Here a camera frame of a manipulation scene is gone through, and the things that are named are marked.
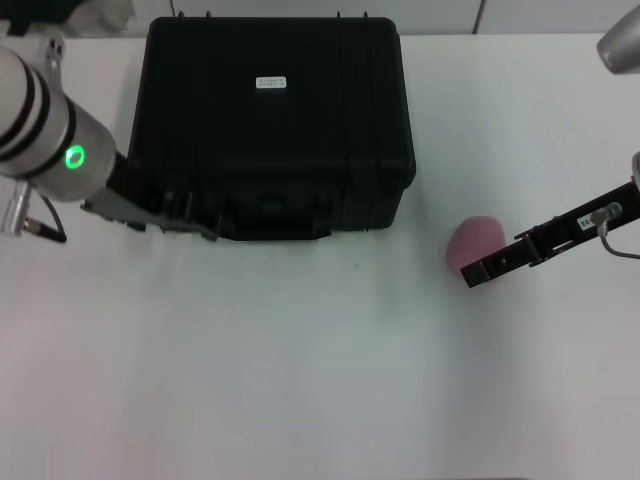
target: wall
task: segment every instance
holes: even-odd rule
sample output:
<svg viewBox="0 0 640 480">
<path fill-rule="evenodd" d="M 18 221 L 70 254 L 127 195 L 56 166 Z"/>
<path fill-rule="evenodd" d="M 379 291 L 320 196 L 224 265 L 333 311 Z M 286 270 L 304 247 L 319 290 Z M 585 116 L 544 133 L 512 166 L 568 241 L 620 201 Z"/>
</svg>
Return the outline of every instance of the wall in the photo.
<svg viewBox="0 0 640 480">
<path fill-rule="evenodd" d="M 133 34 L 144 34 L 158 16 L 171 15 L 169 0 L 133 0 Z M 405 34 L 473 31 L 480 0 L 173 0 L 176 13 L 215 16 L 371 16 L 394 20 Z M 638 0 L 486 0 L 478 33 L 604 32 Z"/>
</svg>

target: white table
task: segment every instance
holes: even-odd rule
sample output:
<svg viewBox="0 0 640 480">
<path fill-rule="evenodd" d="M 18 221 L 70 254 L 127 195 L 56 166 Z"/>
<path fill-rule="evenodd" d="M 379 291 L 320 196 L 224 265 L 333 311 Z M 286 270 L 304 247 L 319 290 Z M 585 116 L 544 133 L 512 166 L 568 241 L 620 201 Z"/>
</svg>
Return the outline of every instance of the white table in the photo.
<svg viewBox="0 0 640 480">
<path fill-rule="evenodd" d="M 71 205 L 66 247 L 0 238 L 0 478 L 638 478 L 640 263 L 591 242 L 474 290 L 443 264 L 468 216 L 513 236 L 628 180 L 640 77 L 597 39 L 404 38 L 418 175 L 390 230 L 212 244 Z M 68 43 L 123 152 L 143 53 Z"/>
</svg>

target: black hard case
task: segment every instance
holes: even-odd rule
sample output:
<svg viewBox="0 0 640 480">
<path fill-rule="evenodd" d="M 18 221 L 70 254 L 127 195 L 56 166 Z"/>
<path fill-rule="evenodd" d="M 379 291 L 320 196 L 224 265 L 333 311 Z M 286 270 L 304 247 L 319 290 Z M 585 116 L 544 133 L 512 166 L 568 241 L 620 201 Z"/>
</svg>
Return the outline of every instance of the black hard case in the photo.
<svg viewBox="0 0 640 480">
<path fill-rule="evenodd" d="M 394 23 L 154 21 L 129 162 L 216 236 L 389 227 L 416 169 Z"/>
</svg>

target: cable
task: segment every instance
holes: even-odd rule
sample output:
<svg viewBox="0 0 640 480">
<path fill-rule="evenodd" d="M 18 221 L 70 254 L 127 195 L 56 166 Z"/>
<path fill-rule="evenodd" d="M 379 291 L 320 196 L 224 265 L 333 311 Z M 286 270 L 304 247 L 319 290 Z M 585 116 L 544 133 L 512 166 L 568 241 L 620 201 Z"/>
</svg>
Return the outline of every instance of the cable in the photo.
<svg viewBox="0 0 640 480">
<path fill-rule="evenodd" d="M 619 252 L 617 250 L 614 250 L 613 248 L 611 248 L 611 245 L 609 245 L 609 242 L 607 241 L 606 236 L 600 236 L 600 240 L 602 240 L 602 245 L 604 245 L 604 248 L 607 250 L 607 252 L 609 252 L 611 255 L 615 255 L 616 257 L 622 257 L 622 258 L 632 258 L 634 260 L 640 260 L 640 255 L 634 255 L 633 253 L 624 253 L 624 252 Z"/>
<path fill-rule="evenodd" d="M 53 221 L 56 222 L 56 228 L 58 230 L 56 231 L 48 225 L 31 218 L 27 219 L 29 222 L 31 222 L 31 228 L 29 228 L 28 230 L 31 230 L 31 233 L 36 236 L 47 238 L 58 243 L 66 243 L 67 233 L 64 231 L 64 226 L 62 225 L 62 220 L 60 220 L 60 215 L 58 215 L 56 207 L 54 207 L 53 203 L 51 203 L 51 200 L 49 200 L 44 195 L 40 194 L 40 198 L 42 198 L 42 201 L 51 212 L 51 216 L 53 217 Z"/>
<path fill-rule="evenodd" d="M 40 198 L 42 198 L 42 201 L 51 212 L 51 216 L 53 217 L 53 221 L 56 222 L 56 227 L 58 227 L 58 231 L 61 234 L 66 236 L 66 233 L 64 231 L 64 226 L 62 225 L 62 220 L 60 220 L 60 215 L 58 215 L 58 211 L 56 210 L 56 207 L 54 207 L 53 203 L 51 203 L 51 200 L 49 200 L 44 195 L 40 195 Z"/>
<path fill-rule="evenodd" d="M 473 30 L 471 31 L 473 35 L 477 35 L 478 30 L 480 30 L 480 22 L 482 22 L 484 9 L 486 6 L 487 6 L 487 0 L 480 0 L 480 6 L 478 8 L 478 15 L 476 16 L 476 22 L 474 23 Z"/>
</svg>

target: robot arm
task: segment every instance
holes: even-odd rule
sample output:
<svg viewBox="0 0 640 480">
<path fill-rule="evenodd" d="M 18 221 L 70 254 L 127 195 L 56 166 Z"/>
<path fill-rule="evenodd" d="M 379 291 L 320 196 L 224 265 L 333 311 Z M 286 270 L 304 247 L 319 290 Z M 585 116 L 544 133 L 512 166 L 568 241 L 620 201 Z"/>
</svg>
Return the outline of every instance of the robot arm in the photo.
<svg viewBox="0 0 640 480">
<path fill-rule="evenodd" d="M 0 175 L 16 181 L 1 228 L 47 236 L 48 227 L 27 216 L 32 190 L 60 202 L 89 198 L 105 186 L 117 154 L 109 131 L 62 91 L 62 39 L 29 40 L 35 53 L 24 56 L 0 43 Z"/>
<path fill-rule="evenodd" d="M 614 74 L 640 72 L 640 6 L 633 9 L 598 42 L 598 53 Z M 469 287 L 489 282 L 517 268 L 535 267 L 584 242 L 599 237 L 616 256 L 640 259 L 609 245 L 609 231 L 640 218 L 640 153 L 632 160 L 633 178 L 623 185 L 516 237 L 517 242 L 464 267 Z"/>
</svg>

